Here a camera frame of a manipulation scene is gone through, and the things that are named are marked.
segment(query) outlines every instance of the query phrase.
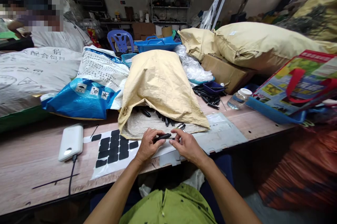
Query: wooden table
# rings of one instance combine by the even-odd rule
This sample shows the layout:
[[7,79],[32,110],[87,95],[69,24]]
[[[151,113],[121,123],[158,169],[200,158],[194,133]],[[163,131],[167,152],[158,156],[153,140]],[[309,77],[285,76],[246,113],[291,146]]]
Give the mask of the wooden table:
[[[235,124],[249,141],[293,127],[292,124],[277,125],[246,106],[239,111],[232,110],[226,104],[229,98],[230,96],[222,97],[227,110],[220,103],[219,111]],[[197,99],[206,115],[219,112],[208,107],[200,97]],[[84,136],[91,136],[97,124],[99,126],[95,134],[117,129],[117,117],[118,112],[111,111],[106,121],[84,121],[88,123],[88,126],[84,127]],[[58,162],[58,152],[63,129],[75,123],[78,121],[55,116],[50,120],[1,135],[0,215],[68,196],[69,176],[73,163]],[[84,144],[83,152],[75,164],[74,174],[78,175],[72,179],[71,194],[115,182],[123,172],[120,170],[91,181],[97,154],[97,142]],[[152,159],[142,172],[158,168],[160,168],[159,157]]]

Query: shelf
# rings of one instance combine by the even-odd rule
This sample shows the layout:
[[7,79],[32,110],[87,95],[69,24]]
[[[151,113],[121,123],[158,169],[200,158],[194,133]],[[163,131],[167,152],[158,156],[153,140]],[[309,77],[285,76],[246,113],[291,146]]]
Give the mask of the shelf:
[[172,22],[169,22],[169,21],[158,21],[158,22],[155,22],[155,21],[152,21],[152,23],[187,23],[187,22],[175,22],[175,21],[172,21]]
[[176,8],[184,8],[184,9],[188,9],[188,8],[190,8],[190,7],[164,7],[164,6],[153,6],[154,8],[174,8],[174,9],[176,9]]

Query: clear plastic bag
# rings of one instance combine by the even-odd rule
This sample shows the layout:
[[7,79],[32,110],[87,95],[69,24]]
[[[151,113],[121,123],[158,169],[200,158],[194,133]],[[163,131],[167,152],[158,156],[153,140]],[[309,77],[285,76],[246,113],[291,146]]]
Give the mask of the clear plastic bag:
[[183,69],[189,80],[201,83],[213,80],[212,72],[205,71],[196,58],[189,56],[186,53],[186,47],[184,45],[178,45],[174,49],[174,52],[178,54]]

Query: black cord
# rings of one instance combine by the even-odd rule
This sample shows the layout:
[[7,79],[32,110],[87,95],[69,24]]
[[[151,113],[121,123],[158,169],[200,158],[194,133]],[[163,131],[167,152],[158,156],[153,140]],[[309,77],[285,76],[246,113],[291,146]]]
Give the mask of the black cord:
[[68,196],[71,195],[71,193],[70,193],[71,180],[72,180],[73,174],[74,174],[74,168],[75,168],[76,159],[77,159],[77,154],[73,155],[73,158],[72,158],[72,160],[73,160],[73,169],[71,170],[71,175],[70,175],[70,180],[69,180],[69,189],[68,189],[69,195]]
[[66,18],[66,19],[74,25],[74,28],[77,29],[77,31],[80,33],[80,35],[81,35],[81,37],[83,38],[83,41],[85,42],[85,44],[86,44],[87,46],[89,46],[88,43],[87,43],[87,41],[84,39],[84,36],[82,35],[82,33],[81,33],[81,32],[78,30],[78,28],[76,27],[76,25],[75,25],[69,18]]

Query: hand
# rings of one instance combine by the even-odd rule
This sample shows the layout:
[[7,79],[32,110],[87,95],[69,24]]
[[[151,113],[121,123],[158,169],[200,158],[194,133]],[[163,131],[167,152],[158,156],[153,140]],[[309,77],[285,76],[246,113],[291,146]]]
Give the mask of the hand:
[[156,137],[156,135],[161,136],[164,134],[165,133],[162,130],[148,128],[144,132],[143,138],[141,139],[135,159],[139,160],[141,163],[149,160],[157,152],[159,147],[166,142],[166,139],[161,139],[156,143],[153,143],[153,139]]
[[194,136],[183,132],[181,129],[172,129],[171,133],[177,133],[177,135],[175,139],[170,140],[169,143],[179,151],[181,156],[187,158],[188,161],[200,167],[200,165],[208,159],[208,156],[199,146]]

